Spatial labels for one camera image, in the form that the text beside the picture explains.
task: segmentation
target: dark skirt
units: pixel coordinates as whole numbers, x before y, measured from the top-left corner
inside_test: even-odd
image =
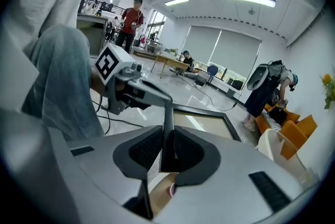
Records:
[[[244,105],[245,108],[247,108],[247,111],[254,117],[260,116],[265,107],[265,104],[277,87],[277,78],[266,78],[264,83],[258,89],[251,92],[247,102]]]

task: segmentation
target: table leg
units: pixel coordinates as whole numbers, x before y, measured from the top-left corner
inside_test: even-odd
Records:
[[[164,62],[164,66],[163,66],[162,73],[161,73],[161,78],[163,77],[164,68],[165,68],[165,65],[166,65],[167,62],[168,62],[168,60],[166,60],[166,61]]]
[[[151,68],[151,71],[150,71],[150,72],[152,72],[152,71],[153,71],[153,68],[155,67],[155,65],[156,65],[156,63],[157,63],[157,60],[158,60],[158,57],[156,57],[156,60],[155,60],[155,62],[153,63],[153,66],[152,66],[152,68]]]

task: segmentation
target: yellow flower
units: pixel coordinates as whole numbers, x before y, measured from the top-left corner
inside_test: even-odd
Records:
[[[331,77],[328,73],[325,74],[322,78],[323,84],[328,84],[330,82],[330,80],[331,80]]]

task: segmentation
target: light blue cloth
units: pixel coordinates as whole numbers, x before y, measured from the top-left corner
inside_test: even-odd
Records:
[[[62,131],[66,140],[103,136],[90,96],[89,43],[78,29],[46,30],[29,56],[40,72],[23,111]]]

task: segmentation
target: white sneaker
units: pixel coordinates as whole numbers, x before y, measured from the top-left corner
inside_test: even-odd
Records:
[[[245,123],[244,128],[246,128],[246,130],[250,131],[250,132],[255,132],[256,131],[256,126],[255,124],[249,124],[249,123]]]

